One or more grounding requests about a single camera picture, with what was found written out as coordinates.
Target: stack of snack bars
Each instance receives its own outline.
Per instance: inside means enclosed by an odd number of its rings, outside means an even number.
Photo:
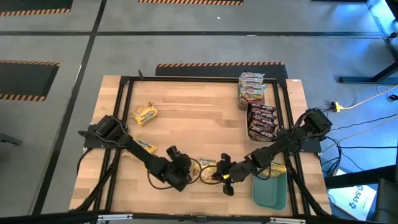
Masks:
[[[239,78],[238,108],[245,110],[249,103],[262,103],[266,86],[264,74],[244,72]]]
[[[261,142],[275,141],[276,108],[273,106],[250,103],[248,107],[248,134],[251,140]]]

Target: wooden tabletop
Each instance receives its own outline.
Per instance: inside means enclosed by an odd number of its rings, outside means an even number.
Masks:
[[[93,122],[104,115],[112,114],[120,76],[104,76],[96,103]],[[296,120],[306,109],[303,86],[300,80],[287,80],[292,114]],[[127,120],[129,133],[149,144],[158,146],[158,156],[168,158],[166,149],[176,145],[177,149],[192,158],[220,160],[221,153],[229,154],[233,161],[258,148],[245,137],[245,111],[237,108],[235,83],[203,82],[134,82],[130,110],[153,101],[159,110],[158,116],[139,127],[130,116]],[[285,126],[287,115],[279,90]],[[265,92],[266,105],[275,106],[271,85]],[[79,206],[95,187],[100,175],[104,149],[92,150],[81,162],[70,208]],[[305,183],[315,200],[331,213],[320,161],[314,154],[301,153]],[[275,158],[284,163],[282,154]],[[131,156],[122,156],[114,189],[111,211],[137,213],[174,213],[208,215],[292,215],[287,197],[283,210],[265,209],[253,203],[251,198],[252,177],[233,185],[235,195],[223,193],[222,184],[206,185],[197,181],[183,192],[175,189],[156,190],[147,180],[143,163]],[[156,186],[166,186],[151,178]],[[106,185],[100,208],[104,208],[108,186]],[[295,189],[298,209],[303,213],[300,191]]]

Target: yellow cable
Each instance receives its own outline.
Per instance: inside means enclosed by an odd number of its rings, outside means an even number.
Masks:
[[[357,104],[355,104],[355,105],[353,105],[353,106],[350,106],[350,107],[341,106],[341,105],[339,105],[339,104],[336,102],[336,110],[337,110],[337,112],[340,112],[340,110],[352,109],[352,108],[354,108],[354,107],[356,107],[356,106],[359,106],[359,105],[361,105],[361,104],[363,104],[363,103],[365,103],[365,102],[367,102],[367,101],[369,101],[369,100],[371,100],[371,99],[373,99],[373,98],[376,98],[376,97],[378,97],[378,96],[380,96],[380,95],[382,95],[382,94],[384,94],[384,93],[388,93],[390,90],[393,90],[393,89],[395,89],[395,88],[397,88],[397,87],[398,87],[398,85],[396,85],[396,86],[392,87],[391,89],[388,89],[388,90],[386,90],[386,91],[384,91],[384,92],[382,92],[382,93],[379,93],[379,94],[377,94],[376,96],[372,96],[372,97],[370,97],[370,98],[367,99],[367,100],[364,100],[364,101],[359,102],[359,103],[357,103]]]
[[[351,138],[351,137],[354,137],[354,136],[357,136],[357,135],[359,135],[359,134],[365,133],[366,131],[370,131],[370,130],[372,130],[372,129],[374,129],[374,128],[377,128],[377,127],[379,127],[379,126],[382,126],[383,124],[386,124],[387,122],[392,121],[393,119],[396,119],[396,118],[398,118],[398,114],[395,115],[395,116],[393,116],[393,117],[391,117],[390,119],[386,120],[386,121],[383,122],[383,123],[380,123],[380,124],[378,124],[378,125],[376,125],[376,126],[373,126],[373,127],[369,128],[369,129],[366,129],[366,130],[364,130],[364,131],[360,131],[360,132],[358,132],[358,133],[356,133],[356,134],[352,134],[352,135],[350,135],[350,136],[347,136],[347,137],[345,137],[345,138],[342,138],[342,139],[338,140],[338,142],[341,142],[341,141],[344,141],[345,139],[349,139],[349,138]],[[332,146],[334,146],[335,144],[336,144],[336,143],[334,143],[334,144],[332,144],[331,146],[327,147],[324,151],[322,151],[322,153],[326,152],[326,150],[330,149],[330,148],[331,148]]]

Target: green tray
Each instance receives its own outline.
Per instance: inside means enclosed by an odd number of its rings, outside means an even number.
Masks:
[[[286,206],[287,174],[283,173],[268,180],[260,180],[253,177],[253,202],[263,208],[282,210]]]

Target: concrete floor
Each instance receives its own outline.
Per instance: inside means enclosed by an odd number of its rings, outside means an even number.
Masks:
[[[64,15],[7,17],[1,30],[91,31],[100,0],[75,0]],[[363,3],[338,4],[308,0],[247,0],[244,6],[192,6],[108,1],[101,31],[307,31],[378,32]],[[81,64],[88,37],[1,36],[1,58],[60,62],[49,97],[43,103],[0,101],[0,129],[24,140],[20,147],[0,144],[0,216],[30,213],[68,96]],[[158,63],[281,61],[289,78],[302,79],[308,107],[328,102],[352,105],[375,95],[377,85],[339,84],[341,75],[373,76],[394,60],[379,37],[236,37],[236,36],[119,36],[97,37],[65,143],[44,206],[45,213],[68,210],[75,183],[76,163],[83,138],[77,131],[91,121],[103,75],[154,75]],[[397,103],[381,96],[354,110],[330,113],[335,127],[396,113]],[[364,124],[333,131],[341,139],[374,126]],[[348,139],[344,146],[395,146],[398,119]],[[331,143],[322,142],[325,149]],[[395,163],[393,149],[347,149],[363,169]],[[323,159],[337,155],[328,150]],[[358,171],[343,158],[341,166]]]

